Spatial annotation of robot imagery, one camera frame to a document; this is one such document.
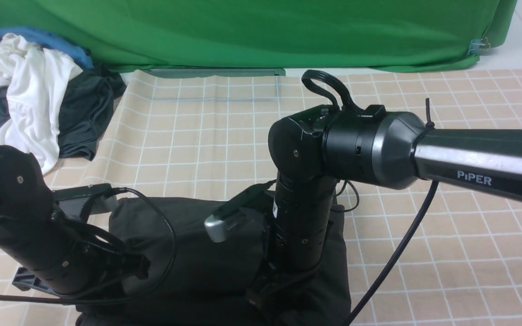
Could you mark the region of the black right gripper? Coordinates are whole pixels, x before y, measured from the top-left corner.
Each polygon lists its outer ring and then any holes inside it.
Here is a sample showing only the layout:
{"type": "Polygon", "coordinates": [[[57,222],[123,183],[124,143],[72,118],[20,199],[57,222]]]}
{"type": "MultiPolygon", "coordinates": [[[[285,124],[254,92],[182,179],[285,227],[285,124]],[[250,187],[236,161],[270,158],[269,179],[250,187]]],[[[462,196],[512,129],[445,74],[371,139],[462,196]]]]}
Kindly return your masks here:
{"type": "Polygon", "coordinates": [[[267,324],[282,324],[283,315],[294,312],[323,315],[323,306],[310,297],[311,285],[321,272],[321,265],[305,272],[288,272],[272,265],[260,265],[245,299],[267,324]]]}

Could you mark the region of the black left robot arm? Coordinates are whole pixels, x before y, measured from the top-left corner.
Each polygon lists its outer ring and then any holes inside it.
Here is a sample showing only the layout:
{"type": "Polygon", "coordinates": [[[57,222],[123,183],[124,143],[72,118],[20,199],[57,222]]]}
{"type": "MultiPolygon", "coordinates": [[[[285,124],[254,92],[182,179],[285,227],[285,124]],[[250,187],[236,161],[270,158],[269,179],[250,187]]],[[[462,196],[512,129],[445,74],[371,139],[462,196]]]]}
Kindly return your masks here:
{"type": "Polygon", "coordinates": [[[0,249],[21,265],[14,284],[80,299],[130,277],[147,279],[144,254],[87,223],[89,215],[114,209],[118,192],[109,184],[54,192],[33,155],[0,146],[0,249]]]}

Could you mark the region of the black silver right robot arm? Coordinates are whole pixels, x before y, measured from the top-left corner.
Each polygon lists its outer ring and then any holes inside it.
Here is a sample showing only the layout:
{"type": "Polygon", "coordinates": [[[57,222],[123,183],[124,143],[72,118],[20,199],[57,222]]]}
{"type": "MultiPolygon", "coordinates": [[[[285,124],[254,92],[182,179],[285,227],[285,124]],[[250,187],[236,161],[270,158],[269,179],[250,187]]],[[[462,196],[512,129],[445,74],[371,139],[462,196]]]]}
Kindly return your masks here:
{"type": "Polygon", "coordinates": [[[426,198],[397,249],[344,320],[348,326],[386,280],[426,215],[439,183],[522,202],[522,129],[436,129],[383,105],[320,105],[275,122],[268,148],[278,175],[266,219],[264,259],[248,300],[267,317],[273,302],[317,274],[332,222],[336,184],[402,190],[430,180],[426,198]]]}

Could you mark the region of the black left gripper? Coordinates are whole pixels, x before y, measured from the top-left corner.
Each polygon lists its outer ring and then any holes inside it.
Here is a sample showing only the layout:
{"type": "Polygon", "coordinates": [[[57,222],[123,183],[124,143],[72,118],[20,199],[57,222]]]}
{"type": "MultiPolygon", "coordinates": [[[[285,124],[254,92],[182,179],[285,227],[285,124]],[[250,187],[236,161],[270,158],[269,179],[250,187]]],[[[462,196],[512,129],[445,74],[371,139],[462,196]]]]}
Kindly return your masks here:
{"type": "Polygon", "coordinates": [[[128,277],[144,280],[149,275],[150,262],[144,254],[117,250],[66,227],[37,229],[25,239],[26,244],[12,249],[21,265],[12,284],[21,291],[86,297],[128,277]]]}

